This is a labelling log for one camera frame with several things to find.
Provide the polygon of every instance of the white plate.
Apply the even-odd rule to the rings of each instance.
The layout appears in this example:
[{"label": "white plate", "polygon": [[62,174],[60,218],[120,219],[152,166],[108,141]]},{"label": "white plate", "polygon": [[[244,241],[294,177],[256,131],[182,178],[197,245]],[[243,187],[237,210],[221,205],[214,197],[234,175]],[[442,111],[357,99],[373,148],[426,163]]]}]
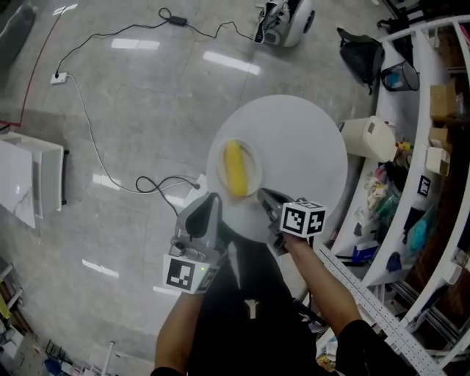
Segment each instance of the white plate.
[{"label": "white plate", "polygon": [[[247,175],[247,194],[250,196],[255,193],[259,186],[261,185],[261,180],[263,179],[263,172],[261,167],[261,160],[259,155],[251,148],[245,141],[239,140],[237,138],[231,139],[238,142],[240,148],[242,149],[243,164],[245,166],[245,172]],[[219,151],[219,161],[217,163],[217,172],[219,173],[220,180],[224,183],[225,188],[229,190],[227,175],[225,173],[225,163],[224,163],[224,154],[225,154],[225,144],[226,140]]]}]

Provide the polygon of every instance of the red cable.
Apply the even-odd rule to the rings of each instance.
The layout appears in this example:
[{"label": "red cable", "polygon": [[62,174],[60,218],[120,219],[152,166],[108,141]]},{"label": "red cable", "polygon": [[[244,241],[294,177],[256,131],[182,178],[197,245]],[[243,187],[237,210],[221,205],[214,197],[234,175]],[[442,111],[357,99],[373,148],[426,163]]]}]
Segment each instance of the red cable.
[{"label": "red cable", "polygon": [[4,124],[6,126],[18,126],[18,127],[21,126],[21,122],[23,121],[24,108],[26,106],[26,100],[28,98],[29,87],[31,86],[32,78],[35,75],[37,64],[39,62],[39,59],[41,58],[41,54],[43,53],[44,47],[46,47],[46,43],[47,43],[49,37],[51,36],[52,30],[54,30],[54,27],[56,26],[57,21],[60,19],[60,16],[62,14],[63,14],[63,11],[59,14],[59,17],[57,17],[56,21],[54,22],[54,25],[52,25],[51,30],[49,31],[49,34],[47,34],[46,40],[44,40],[43,47],[39,51],[39,55],[37,55],[36,63],[35,63],[35,66],[32,69],[31,77],[29,78],[28,87],[26,88],[26,93],[24,95],[23,106],[21,107],[20,122],[19,123],[12,123],[11,121],[0,120],[0,124]]}]

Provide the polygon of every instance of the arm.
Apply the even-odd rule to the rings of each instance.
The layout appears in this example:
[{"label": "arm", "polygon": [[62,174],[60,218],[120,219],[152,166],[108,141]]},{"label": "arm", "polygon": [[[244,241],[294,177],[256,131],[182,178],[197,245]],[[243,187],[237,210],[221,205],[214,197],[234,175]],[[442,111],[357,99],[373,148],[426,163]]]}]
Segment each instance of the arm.
[{"label": "arm", "polygon": [[155,368],[168,367],[182,375],[192,349],[203,295],[181,294],[156,340]]},{"label": "arm", "polygon": [[307,287],[336,336],[350,322],[361,319],[349,290],[327,271],[304,239],[284,234],[286,249],[307,283]]}]

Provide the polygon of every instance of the tiled floor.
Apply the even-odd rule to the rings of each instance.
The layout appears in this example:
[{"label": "tiled floor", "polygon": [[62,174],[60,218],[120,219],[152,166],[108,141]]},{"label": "tiled floor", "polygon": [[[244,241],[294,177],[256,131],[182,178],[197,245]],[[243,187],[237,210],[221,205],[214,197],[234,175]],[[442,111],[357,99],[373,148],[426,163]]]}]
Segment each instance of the tiled floor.
[{"label": "tiled floor", "polygon": [[[56,15],[77,0],[37,0],[32,33],[2,79],[0,118],[19,119],[35,57]],[[72,82],[49,84],[59,60],[94,32],[113,32],[132,23],[158,24],[160,7],[188,17],[214,33],[224,21],[253,31],[257,0],[81,0],[63,14],[46,46],[26,103],[19,132],[70,150],[68,205],[27,228],[0,209],[0,254],[15,265],[24,288],[22,310],[43,338],[52,338],[73,357],[88,359],[96,345],[151,360],[156,334],[175,298],[156,293],[162,254],[168,251],[174,217],[158,195],[137,196],[97,184],[104,174],[94,154],[81,103]],[[216,40],[188,28],[164,25],[131,29],[92,39],[62,69],[78,80],[98,148],[113,178],[133,188],[135,178],[159,181],[172,174],[203,173],[212,139],[235,109],[255,98],[285,93],[322,107],[335,121],[372,111],[372,97],[339,56],[336,27],[379,36],[386,8],[370,0],[317,0],[310,33],[291,49],[257,46],[229,26]],[[151,41],[146,48],[113,48],[117,39]],[[259,67],[240,70],[205,60],[207,51]],[[349,183],[358,171],[350,159]],[[334,228],[354,189],[348,185],[330,218]],[[172,195],[184,197],[185,186]],[[119,278],[96,272],[82,260],[103,265]]]}]

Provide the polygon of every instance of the black and white marker cube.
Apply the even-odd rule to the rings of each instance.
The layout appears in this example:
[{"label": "black and white marker cube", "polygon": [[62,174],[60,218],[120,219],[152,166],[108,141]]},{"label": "black and white marker cube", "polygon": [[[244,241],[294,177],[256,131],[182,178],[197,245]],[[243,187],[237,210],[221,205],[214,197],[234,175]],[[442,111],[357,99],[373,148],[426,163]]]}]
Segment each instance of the black and white marker cube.
[{"label": "black and white marker cube", "polygon": [[206,292],[219,270],[204,262],[171,255],[163,256],[163,286],[188,294]]},{"label": "black and white marker cube", "polygon": [[280,230],[302,238],[323,232],[326,207],[313,201],[285,203],[282,208]]}]

